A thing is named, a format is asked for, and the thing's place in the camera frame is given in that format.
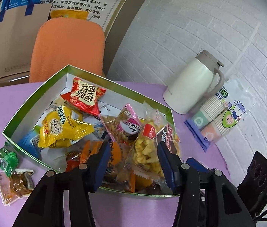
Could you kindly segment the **brown pickled snack packet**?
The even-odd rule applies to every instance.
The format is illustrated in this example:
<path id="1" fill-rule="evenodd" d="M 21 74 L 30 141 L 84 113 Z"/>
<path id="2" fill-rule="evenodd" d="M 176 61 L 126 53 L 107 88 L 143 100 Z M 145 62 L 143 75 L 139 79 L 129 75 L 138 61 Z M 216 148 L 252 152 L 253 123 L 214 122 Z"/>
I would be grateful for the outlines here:
<path id="1" fill-rule="evenodd" d="M 5 207 L 31 194 L 34 189 L 33 174 L 33 170 L 16 169 L 8 177 L 0 171 L 0 197 Z"/>

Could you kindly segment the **Danco Galette snack pack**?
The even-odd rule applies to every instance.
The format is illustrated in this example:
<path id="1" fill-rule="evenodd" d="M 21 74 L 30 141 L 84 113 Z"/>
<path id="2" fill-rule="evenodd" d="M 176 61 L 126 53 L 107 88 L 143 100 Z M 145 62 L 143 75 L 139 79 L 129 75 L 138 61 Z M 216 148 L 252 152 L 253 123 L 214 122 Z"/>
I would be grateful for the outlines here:
<path id="1" fill-rule="evenodd" d="M 157 144 L 164 142 L 172 154 L 180 155 L 180 139 L 175 127 L 157 109 L 145 111 L 145 121 L 137 139 L 131 146 L 125 167 L 135 175 L 150 179 L 157 184 L 165 183 L 163 170 L 157 155 Z"/>

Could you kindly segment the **orange label clear snack bag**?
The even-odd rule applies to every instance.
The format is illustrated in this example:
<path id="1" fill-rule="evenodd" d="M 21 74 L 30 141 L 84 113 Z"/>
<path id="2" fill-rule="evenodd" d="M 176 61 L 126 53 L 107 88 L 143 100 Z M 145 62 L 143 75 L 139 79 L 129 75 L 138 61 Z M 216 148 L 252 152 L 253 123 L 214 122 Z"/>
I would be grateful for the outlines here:
<path id="1" fill-rule="evenodd" d="M 110 158 L 102 180 L 102 186 L 117 191 L 138 193 L 153 185 L 153 181 L 133 173 L 125 167 L 130 147 L 118 142 L 108 142 L 110 145 Z"/>

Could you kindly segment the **yellow snack bag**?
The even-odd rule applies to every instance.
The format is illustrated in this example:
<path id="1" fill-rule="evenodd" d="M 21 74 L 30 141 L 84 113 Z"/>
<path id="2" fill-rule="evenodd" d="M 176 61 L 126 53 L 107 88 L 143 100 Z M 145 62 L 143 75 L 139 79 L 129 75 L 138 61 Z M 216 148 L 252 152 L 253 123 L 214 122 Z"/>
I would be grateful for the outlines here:
<path id="1" fill-rule="evenodd" d="M 92 132 L 94 132 L 93 125 L 83 122 L 80 113 L 61 105 L 43 119 L 38 147 L 68 148 Z"/>

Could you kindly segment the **small green candy wrapper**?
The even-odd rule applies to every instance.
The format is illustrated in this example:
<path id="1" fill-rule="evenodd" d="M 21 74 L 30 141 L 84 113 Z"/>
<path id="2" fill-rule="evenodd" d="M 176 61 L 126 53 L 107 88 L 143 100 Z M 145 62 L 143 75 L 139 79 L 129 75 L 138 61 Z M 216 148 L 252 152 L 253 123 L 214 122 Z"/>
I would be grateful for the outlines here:
<path id="1" fill-rule="evenodd" d="M 11 177 L 18 165 L 19 159 L 14 149 L 8 142 L 5 142 L 4 146 L 0 148 L 0 169 L 4 171 L 7 177 Z"/>

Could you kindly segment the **red chip bag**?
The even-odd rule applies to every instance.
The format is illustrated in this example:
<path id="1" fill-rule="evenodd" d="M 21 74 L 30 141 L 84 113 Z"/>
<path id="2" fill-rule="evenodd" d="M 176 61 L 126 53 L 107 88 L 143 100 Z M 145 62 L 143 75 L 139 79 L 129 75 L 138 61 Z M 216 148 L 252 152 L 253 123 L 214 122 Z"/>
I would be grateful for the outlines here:
<path id="1" fill-rule="evenodd" d="M 70 92 L 62 94 L 64 101 L 82 112 L 93 116 L 99 116 L 98 99 L 106 93 L 106 89 L 95 86 L 75 77 Z"/>

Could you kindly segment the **pink label pasta snack bag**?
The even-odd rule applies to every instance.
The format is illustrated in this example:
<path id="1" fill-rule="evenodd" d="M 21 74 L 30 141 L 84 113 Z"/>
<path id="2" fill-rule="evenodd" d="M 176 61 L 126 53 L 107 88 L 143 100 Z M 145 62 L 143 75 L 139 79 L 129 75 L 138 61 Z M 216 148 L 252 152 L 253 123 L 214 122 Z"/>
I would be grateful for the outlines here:
<path id="1" fill-rule="evenodd" d="M 101 115 L 100 119 L 113 142 L 130 145 L 137 138 L 142 123 L 127 103 L 118 116 Z"/>

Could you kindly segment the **green cardboard box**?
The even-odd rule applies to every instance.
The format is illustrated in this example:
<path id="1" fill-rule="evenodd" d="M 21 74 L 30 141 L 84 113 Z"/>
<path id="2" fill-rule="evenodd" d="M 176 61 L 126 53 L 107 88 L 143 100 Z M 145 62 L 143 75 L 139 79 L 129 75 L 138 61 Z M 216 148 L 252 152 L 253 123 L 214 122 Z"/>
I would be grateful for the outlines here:
<path id="1" fill-rule="evenodd" d="M 71 91 L 75 77 L 106 89 L 106 93 L 97 101 L 100 110 L 99 116 L 82 112 L 62 99 L 62 94 Z M 7 124 L 3 135 L 17 151 L 33 159 L 39 165 L 57 173 L 68 172 L 79 165 L 81 152 L 88 142 L 112 141 L 100 116 L 118 116 L 127 103 L 131 105 L 142 125 L 145 121 L 145 111 L 148 108 L 152 108 L 159 110 L 166 117 L 167 121 L 174 126 L 174 119 L 170 108 L 116 82 L 68 65 L 44 82 L 24 102 Z M 83 137 L 81 140 L 75 141 L 68 148 L 42 149 L 40 152 L 41 160 L 39 160 L 22 149 L 17 143 L 36 125 L 41 127 L 45 116 L 61 105 L 65 105 L 80 113 L 83 116 L 83 122 L 93 125 L 94 132 Z M 155 182 L 147 189 L 133 194 L 150 197 L 171 197 L 173 195 L 166 183 L 157 184 Z"/>

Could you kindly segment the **paper cups pack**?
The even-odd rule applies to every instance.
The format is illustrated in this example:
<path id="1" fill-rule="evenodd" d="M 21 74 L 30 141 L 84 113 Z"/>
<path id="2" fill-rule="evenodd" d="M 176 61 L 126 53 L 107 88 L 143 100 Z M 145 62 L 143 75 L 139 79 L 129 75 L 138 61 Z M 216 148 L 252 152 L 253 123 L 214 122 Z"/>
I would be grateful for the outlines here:
<path id="1" fill-rule="evenodd" d="M 204 151 L 225 136 L 255 105 L 255 97 L 237 79 L 229 79 L 185 121 Z"/>

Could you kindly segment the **right orange chair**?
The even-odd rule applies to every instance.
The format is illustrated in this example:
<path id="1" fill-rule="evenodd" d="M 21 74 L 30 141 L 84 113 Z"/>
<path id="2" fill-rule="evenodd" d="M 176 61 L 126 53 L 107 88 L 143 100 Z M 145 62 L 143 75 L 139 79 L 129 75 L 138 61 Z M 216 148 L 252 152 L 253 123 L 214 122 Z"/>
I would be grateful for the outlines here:
<path id="1" fill-rule="evenodd" d="M 66 65 L 104 76 L 104 49 L 100 25 L 74 18 L 50 19 L 37 34 L 29 82 L 44 82 Z"/>

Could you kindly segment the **white thermos jug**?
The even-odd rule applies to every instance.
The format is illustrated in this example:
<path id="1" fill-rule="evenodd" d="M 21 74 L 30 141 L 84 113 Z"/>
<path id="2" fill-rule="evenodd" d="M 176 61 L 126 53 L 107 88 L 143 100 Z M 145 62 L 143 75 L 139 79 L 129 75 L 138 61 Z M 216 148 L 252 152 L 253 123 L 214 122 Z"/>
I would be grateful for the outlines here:
<path id="1" fill-rule="evenodd" d="M 164 101 L 179 114 L 197 109 L 223 87 L 223 67 L 220 60 L 202 50 L 167 87 Z"/>

